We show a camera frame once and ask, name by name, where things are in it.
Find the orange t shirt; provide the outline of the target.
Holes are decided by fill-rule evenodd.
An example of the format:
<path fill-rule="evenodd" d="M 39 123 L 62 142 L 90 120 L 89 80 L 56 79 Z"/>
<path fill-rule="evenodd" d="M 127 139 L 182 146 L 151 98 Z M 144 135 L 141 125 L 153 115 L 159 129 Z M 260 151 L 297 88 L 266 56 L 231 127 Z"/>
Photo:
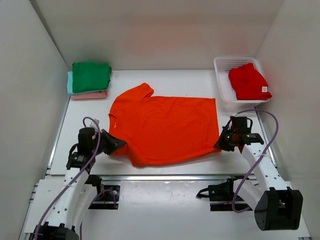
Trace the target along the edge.
<path fill-rule="evenodd" d="M 175 165 L 219 152 L 216 100 L 155 96 L 142 83 L 119 95 L 109 111 L 109 133 L 126 142 L 114 156 L 135 167 Z"/>

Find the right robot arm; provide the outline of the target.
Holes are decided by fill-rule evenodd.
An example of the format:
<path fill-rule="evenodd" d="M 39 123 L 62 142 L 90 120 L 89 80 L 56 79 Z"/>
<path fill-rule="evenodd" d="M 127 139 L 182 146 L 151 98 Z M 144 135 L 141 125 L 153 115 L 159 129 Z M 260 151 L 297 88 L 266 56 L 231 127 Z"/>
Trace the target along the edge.
<path fill-rule="evenodd" d="M 233 152 L 239 149 L 248 162 L 248 175 L 254 174 L 257 184 L 245 175 L 224 187 L 229 200 L 242 198 L 254 211 L 254 219 L 262 231 L 297 230 L 300 226 L 303 196 L 280 176 L 258 133 L 252 133 L 253 121 L 245 116 L 231 116 L 223 126 L 216 149 Z"/>

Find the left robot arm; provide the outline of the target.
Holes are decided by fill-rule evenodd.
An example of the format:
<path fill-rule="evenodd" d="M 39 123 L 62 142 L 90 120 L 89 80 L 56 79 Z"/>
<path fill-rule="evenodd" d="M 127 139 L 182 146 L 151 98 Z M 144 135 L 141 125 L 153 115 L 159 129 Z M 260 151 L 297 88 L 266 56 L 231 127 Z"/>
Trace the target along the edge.
<path fill-rule="evenodd" d="M 41 216 L 30 239 L 80 240 L 88 208 L 106 192 L 101 177 L 90 173 L 96 156 L 111 155 L 125 145 L 124 140 L 104 129 L 81 128 L 78 142 L 69 151 L 62 189 Z"/>

